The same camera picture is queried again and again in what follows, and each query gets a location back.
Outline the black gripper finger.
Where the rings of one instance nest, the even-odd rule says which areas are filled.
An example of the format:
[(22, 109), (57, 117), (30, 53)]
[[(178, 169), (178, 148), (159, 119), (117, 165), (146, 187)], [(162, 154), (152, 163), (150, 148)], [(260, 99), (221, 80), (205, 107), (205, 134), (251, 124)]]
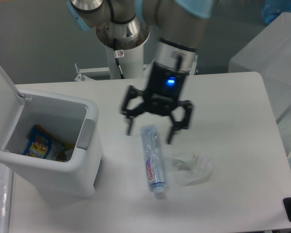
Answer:
[(120, 113), (127, 123), (126, 135), (131, 135), (134, 119), (145, 112), (144, 92), (129, 85), (120, 106)]
[[(183, 116), (181, 120), (175, 120), (173, 116), (173, 111), (177, 108), (181, 107), (184, 110)], [(166, 139), (166, 143), (168, 145), (172, 144), (173, 136), (177, 131), (182, 129), (189, 129), (191, 115), (194, 109), (194, 105), (190, 100), (178, 100), (176, 104), (173, 106), (172, 110), (169, 113), (169, 117), (171, 120), (171, 126), (168, 133), (168, 137)]]

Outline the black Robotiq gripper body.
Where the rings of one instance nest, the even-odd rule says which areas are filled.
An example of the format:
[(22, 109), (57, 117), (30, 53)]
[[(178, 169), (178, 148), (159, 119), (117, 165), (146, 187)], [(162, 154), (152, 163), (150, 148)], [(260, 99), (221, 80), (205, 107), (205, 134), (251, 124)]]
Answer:
[(178, 107), (178, 100), (188, 72), (166, 68), (153, 63), (147, 86), (143, 93), (145, 110), (168, 116)]

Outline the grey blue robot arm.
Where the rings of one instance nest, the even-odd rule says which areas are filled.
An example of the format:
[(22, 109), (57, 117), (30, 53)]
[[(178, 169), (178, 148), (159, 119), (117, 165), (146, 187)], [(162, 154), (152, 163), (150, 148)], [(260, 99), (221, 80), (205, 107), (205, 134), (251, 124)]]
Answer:
[(131, 128), (145, 113), (169, 117), (167, 143), (188, 129), (194, 106), (179, 96), (197, 54), (214, 5), (212, 0), (70, 0), (67, 7), (82, 30), (95, 28), (119, 62), (119, 52), (141, 45), (149, 26), (160, 29), (153, 65), (144, 90), (129, 86), (121, 113)]

